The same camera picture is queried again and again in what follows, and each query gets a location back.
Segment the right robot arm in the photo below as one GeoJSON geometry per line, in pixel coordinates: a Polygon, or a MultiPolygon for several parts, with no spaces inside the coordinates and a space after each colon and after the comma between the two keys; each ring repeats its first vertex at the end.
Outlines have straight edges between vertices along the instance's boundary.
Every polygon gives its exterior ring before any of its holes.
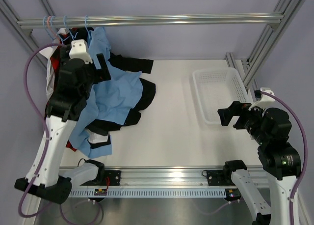
{"type": "Polygon", "coordinates": [[[292,124],[286,111],[278,108],[263,110],[248,103],[234,101],[219,109],[222,126],[228,126],[233,117],[237,130],[246,130],[258,144],[258,158],[266,172],[270,203],[267,203],[253,184],[247,166],[242,160],[227,161],[222,179],[235,184],[251,213],[254,225],[297,225],[298,201],[295,185],[301,175],[299,153],[288,142],[292,124]]]}

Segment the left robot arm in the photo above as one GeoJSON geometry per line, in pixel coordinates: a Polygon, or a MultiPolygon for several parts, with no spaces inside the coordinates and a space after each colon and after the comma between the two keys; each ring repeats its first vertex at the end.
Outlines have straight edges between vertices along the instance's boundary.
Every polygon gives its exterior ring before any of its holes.
{"type": "Polygon", "coordinates": [[[68,139],[81,112],[87,105],[94,84],[111,79],[105,57],[92,59],[86,49],[62,46],[58,82],[46,107],[44,134],[35,161],[27,175],[18,178],[14,187],[49,202],[62,204],[73,187],[86,182],[101,185],[105,180],[104,164],[87,160],[82,166],[59,174],[68,139]]]}

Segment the light blue wire hanger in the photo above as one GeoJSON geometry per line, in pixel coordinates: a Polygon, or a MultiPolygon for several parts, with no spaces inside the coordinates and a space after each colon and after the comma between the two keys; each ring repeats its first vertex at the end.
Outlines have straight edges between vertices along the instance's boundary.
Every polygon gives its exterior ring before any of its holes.
{"type": "Polygon", "coordinates": [[[92,36],[91,36],[91,30],[87,26],[87,20],[88,20],[88,15],[85,15],[85,17],[84,17],[84,27],[85,27],[85,30],[87,32],[87,45],[88,45],[88,47],[90,47],[90,44],[92,42],[92,36]]]}

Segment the light blue shirt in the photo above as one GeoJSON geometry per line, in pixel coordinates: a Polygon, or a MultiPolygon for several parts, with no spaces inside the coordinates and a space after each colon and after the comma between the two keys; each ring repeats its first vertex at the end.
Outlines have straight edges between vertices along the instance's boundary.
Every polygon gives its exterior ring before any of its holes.
{"type": "Polygon", "coordinates": [[[110,64],[110,43],[104,28],[91,31],[92,42],[88,52],[97,69],[100,64],[97,54],[103,54],[111,74],[111,80],[94,84],[87,105],[81,112],[73,129],[69,142],[90,159],[112,154],[111,144],[92,149],[88,141],[90,133],[85,129],[94,120],[105,120],[124,124],[130,109],[134,108],[142,97],[143,85],[140,81],[141,71],[123,71],[110,64]]]}

